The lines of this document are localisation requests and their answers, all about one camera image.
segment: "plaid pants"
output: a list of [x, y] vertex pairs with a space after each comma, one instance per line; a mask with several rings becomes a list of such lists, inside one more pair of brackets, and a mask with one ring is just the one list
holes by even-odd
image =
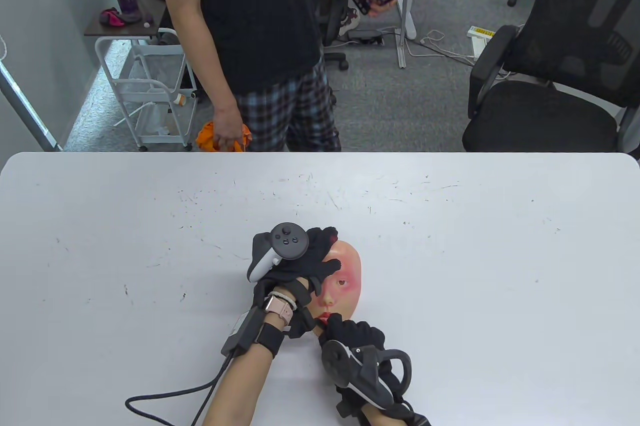
[[249, 151], [342, 149], [324, 58], [309, 72], [235, 99], [253, 135]]

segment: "black t-shirt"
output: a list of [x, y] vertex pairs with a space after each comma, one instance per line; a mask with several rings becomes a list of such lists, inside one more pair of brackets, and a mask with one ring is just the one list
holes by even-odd
[[201, 0], [234, 93], [258, 92], [320, 60], [311, 0]]

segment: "mannequin face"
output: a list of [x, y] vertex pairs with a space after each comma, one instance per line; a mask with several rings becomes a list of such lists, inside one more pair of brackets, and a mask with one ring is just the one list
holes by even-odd
[[327, 321], [332, 313], [339, 313], [342, 319], [350, 319], [354, 314], [362, 289], [362, 264], [355, 248], [345, 241], [336, 241], [324, 261], [339, 259], [339, 271], [327, 277], [322, 283], [322, 294], [311, 296], [309, 312], [314, 318]]

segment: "nose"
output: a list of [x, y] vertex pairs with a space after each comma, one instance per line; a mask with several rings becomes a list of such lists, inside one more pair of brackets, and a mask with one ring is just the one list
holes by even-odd
[[320, 304], [323, 306], [333, 306], [336, 303], [333, 296], [329, 291], [322, 292], [322, 296], [320, 297]]

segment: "white controller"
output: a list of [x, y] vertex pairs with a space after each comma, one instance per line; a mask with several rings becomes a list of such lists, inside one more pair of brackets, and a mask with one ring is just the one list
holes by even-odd
[[246, 273], [247, 279], [258, 282], [283, 259], [297, 260], [307, 252], [309, 237], [302, 227], [294, 223], [281, 223], [270, 233], [253, 237], [253, 261]]

